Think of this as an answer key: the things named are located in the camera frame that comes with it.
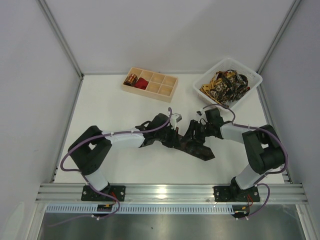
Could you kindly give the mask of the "brown blue-flowered tie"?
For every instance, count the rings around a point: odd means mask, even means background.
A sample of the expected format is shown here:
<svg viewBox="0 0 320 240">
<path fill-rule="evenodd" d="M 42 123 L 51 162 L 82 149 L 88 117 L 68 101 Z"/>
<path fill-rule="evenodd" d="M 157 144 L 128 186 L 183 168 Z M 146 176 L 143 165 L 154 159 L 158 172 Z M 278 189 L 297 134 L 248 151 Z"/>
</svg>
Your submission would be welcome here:
<svg viewBox="0 0 320 240">
<path fill-rule="evenodd" d="M 197 140 L 191 138 L 190 136 L 179 135 L 178 141 L 179 147 L 177 147 L 176 149 L 202 161 L 209 161 L 216 157 L 212 149 L 204 145 L 204 140 Z"/>
</svg>

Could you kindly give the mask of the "white plastic basket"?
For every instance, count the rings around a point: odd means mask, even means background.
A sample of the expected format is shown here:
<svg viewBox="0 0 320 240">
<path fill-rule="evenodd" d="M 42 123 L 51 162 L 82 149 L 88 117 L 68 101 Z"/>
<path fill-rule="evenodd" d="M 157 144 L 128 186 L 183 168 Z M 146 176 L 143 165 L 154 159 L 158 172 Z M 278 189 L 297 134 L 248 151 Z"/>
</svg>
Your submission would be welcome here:
<svg viewBox="0 0 320 240">
<path fill-rule="evenodd" d="M 196 80 L 192 87 L 195 93 L 207 104 L 219 104 L 215 100 L 212 100 L 207 95 L 202 93 L 200 91 L 200 88 L 203 84 L 209 84 L 213 76 L 216 74 L 216 72 L 219 71 L 227 71 L 227 70 L 236 70 L 239 74 L 245 75 L 248 78 L 248 86 L 250 87 L 250 90 L 238 101 L 232 102 L 228 108 L 231 110 L 236 109 L 239 107 L 245 99 L 248 98 L 250 94 L 256 90 L 256 88 L 262 83 L 263 78 L 257 74 L 252 69 L 246 67 L 242 63 L 231 59 L 231 58 L 225 58 L 215 64 L 213 67 L 211 67 L 208 71 L 206 71 L 198 80 Z"/>
</svg>

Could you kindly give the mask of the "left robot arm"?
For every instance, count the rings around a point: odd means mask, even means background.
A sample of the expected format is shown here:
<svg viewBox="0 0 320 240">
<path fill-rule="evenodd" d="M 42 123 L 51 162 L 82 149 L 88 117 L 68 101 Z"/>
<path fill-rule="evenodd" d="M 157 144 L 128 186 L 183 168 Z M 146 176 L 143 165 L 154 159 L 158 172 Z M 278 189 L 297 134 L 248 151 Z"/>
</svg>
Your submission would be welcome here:
<svg viewBox="0 0 320 240">
<path fill-rule="evenodd" d="M 159 141 L 171 146 L 175 141 L 178 113 L 167 116 L 159 113 L 152 121 L 146 121 L 130 130 L 103 132 L 96 125 L 90 126 L 68 149 L 70 156 L 85 180 L 97 191 L 109 188 L 100 166 L 110 151 L 126 148 L 142 148 Z"/>
</svg>

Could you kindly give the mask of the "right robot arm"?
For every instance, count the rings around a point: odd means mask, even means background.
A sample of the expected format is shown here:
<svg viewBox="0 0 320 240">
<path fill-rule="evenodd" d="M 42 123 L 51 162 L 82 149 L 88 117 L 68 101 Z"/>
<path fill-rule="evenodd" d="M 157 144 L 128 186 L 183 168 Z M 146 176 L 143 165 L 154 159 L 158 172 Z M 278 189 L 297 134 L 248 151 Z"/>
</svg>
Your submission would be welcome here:
<svg viewBox="0 0 320 240">
<path fill-rule="evenodd" d="M 207 137 L 231 140 L 244 145 L 248 164 L 244 170 L 233 177 L 225 189 L 220 186 L 215 190 L 218 202 L 243 202 L 253 196 L 258 183 L 268 175 L 277 174 L 288 165 L 288 154 L 271 125 L 250 127 L 224 121 L 218 108 L 198 111 L 205 115 L 204 123 L 191 120 L 185 135 L 181 139 L 184 150 L 203 161 L 214 158 L 211 148 L 206 147 Z"/>
</svg>

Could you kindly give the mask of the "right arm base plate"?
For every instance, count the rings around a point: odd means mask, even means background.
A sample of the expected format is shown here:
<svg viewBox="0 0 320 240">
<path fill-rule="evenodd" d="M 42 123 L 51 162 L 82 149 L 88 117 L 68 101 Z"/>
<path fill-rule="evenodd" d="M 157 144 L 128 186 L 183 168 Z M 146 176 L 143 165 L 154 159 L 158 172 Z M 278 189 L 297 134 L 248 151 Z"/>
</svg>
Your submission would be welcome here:
<svg viewBox="0 0 320 240">
<path fill-rule="evenodd" d="M 216 202 L 257 203 L 261 200 L 258 188 L 255 186 L 243 190 L 234 185 L 217 185 L 213 187 L 213 195 Z"/>
</svg>

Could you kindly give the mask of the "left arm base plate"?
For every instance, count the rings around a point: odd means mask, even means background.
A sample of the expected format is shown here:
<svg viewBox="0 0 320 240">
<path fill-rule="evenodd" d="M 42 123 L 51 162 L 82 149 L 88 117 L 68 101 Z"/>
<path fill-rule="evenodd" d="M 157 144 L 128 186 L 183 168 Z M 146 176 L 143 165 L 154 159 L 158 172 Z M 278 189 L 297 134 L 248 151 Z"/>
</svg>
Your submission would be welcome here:
<svg viewBox="0 0 320 240">
<path fill-rule="evenodd" d="M 94 191 L 89 185 L 85 185 L 82 189 L 81 201 L 84 202 L 110 202 L 116 198 L 119 202 L 125 200 L 126 186 L 124 185 L 110 185 L 98 193 Z"/>
</svg>

